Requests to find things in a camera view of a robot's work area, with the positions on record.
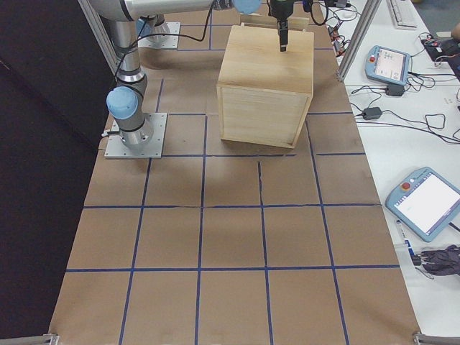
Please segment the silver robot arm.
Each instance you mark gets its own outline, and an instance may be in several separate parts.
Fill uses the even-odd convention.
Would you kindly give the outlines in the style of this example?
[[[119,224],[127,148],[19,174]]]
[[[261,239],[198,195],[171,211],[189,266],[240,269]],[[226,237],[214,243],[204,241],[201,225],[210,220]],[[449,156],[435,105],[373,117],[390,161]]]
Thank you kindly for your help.
[[[240,14],[253,14],[261,6],[261,1],[105,1],[93,0],[89,4],[96,13],[109,22],[111,44],[116,54],[117,65],[114,73],[115,89],[107,96],[111,105],[113,95],[122,93],[134,96],[139,110],[147,87],[147,77],[140,67],[139,46],[142,40],[160,45],[170,37],[184,37],[196,42],[206,38],[212,11],[235,9]],[[171,32],[165,23],[166,14],[200,12],[206,10],[207,16],[200,37]]]
[[[138,37],[146,37],[147,40],[156,45],[163,43],[167,39],[166,34],[170,33],[163,14],[141,17],[136,22],[136,28]]]

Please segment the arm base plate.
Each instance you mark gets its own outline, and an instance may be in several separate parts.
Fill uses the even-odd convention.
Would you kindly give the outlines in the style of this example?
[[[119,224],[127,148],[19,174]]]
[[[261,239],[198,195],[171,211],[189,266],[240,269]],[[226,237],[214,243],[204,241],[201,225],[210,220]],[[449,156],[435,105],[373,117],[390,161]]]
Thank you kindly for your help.
[[[105,158],[160,159],[162,157],[167,114],[143,113],[143,115],[143,126],[135,132],[123,132],[113,120],[111,129],[103,133],[108,138]]]
[[[158,50],[176,50],[178,48],[179,22],[163,22],[155,26],[153,22],[137,22],[137,34],[141,37],[138,47]]]

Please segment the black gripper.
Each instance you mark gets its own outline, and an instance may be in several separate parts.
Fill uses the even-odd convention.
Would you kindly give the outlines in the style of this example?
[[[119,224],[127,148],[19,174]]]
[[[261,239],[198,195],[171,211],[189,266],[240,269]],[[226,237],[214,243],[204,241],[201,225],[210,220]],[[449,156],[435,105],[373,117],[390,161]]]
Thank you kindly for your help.
[[[293,14],[294,0],[269,0],[269,15],[277,20],[277,31],[280,52],[285,52],[288,46],[288,18]]]

